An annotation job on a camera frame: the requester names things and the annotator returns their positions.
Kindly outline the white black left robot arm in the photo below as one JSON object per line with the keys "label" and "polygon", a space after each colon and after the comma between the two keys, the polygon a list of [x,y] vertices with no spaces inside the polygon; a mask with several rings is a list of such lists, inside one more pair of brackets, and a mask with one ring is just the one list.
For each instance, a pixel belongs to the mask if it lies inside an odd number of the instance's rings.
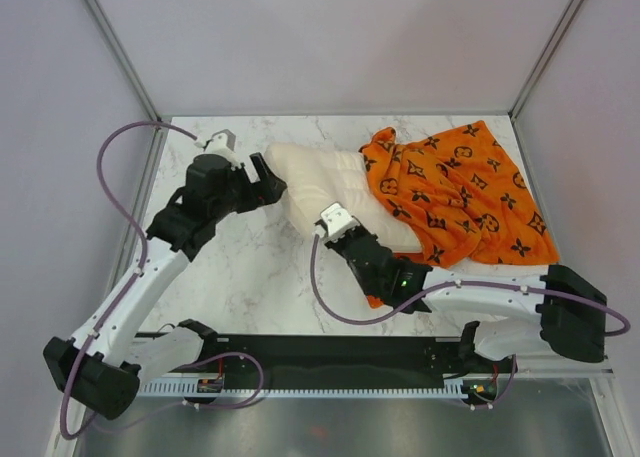
{"label": "white black left robot arm", "polygon": [[64,400],[113,420],[150,381],[188,365],[197,371],[216,365],[218,346],[206,339],[212,331],[194,320],[143,344],[134,338],[166,289],[215,237],[220,221],[282,197],[286,184],[264,157],[254,153],[250,159],[256,181],[224,156],[195,157],[184,185],[153,218],[140,256],[105,301],[71,337],[46,344],[43,356]]}

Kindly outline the cream white pillow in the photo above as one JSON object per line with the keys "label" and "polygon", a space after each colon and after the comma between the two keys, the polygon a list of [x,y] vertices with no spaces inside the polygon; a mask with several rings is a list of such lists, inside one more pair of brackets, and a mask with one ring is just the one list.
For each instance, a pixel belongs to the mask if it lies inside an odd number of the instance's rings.
{"label": "cream white pillow", "polygon": [[[370,191],[360,151],[322,151],[291,143],[272,143],[266,151],[266,161],[287,184],[286,214],[301,235],[311,235],[320,213],[338,202],[393,253],[402,256],[404,251],[419,250],[414,232],[389,214]],[[545,266],[548,265],[481,264],[464,259],[449,268],[518,276],[523,269],[540,270]]]}

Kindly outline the aluminium enclosure frame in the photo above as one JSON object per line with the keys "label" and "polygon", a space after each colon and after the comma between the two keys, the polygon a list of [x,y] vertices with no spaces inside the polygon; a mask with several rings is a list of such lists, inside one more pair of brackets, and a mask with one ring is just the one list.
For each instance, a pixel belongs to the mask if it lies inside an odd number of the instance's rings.
{"label": "aluminium enclosure frame", "polygon": [[81,0],[152,118],[507,114],[563,254],[639,316],[639,0]]}

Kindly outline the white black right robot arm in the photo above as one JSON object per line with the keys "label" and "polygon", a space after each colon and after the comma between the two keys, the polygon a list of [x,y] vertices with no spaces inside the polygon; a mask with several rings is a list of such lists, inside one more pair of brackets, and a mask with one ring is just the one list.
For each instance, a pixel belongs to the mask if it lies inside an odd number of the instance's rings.
{"label": "white black right robot arm", "polygon": [[362,226],[324,245],[346,262],[363,294],[392,315],[495,316],[493,322],[464,326],[456,350],[466,370],[544,351],[589,364],[605,358],[607,298],[566,266],[553,264],[521,277],[474,276],[397,257]]}

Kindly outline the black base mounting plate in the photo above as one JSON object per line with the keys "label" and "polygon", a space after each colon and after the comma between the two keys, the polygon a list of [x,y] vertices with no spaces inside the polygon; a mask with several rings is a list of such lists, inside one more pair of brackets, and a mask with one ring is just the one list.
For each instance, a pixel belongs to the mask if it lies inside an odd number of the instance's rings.
{"label": "black base mounting plate", "polygon": [[268,389],[382,389],[442,387],[447,375],[492,377],[511,372],[509,358],[493,363],[459,355],[457,338],[331,335],[217,334],[204,341],[187,362],[221,354],[223,363],[209,363],[190,372],[223,370],[232,389],[253,389],[259,383],[255,365],[228,352],[254,357]]}

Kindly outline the orange black patterned pillowcase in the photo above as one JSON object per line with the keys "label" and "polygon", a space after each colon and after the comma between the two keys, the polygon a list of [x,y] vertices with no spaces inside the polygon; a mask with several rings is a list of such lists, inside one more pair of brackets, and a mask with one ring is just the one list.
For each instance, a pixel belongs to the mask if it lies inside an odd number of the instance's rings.
{"label": "orange black patterned pillowcase", "polygon": [[402,257],[449,268],[555,264],[558,252],[518,166],[484,121],[401,144],[392,127],[360,150],[370,191],[416,235]]}

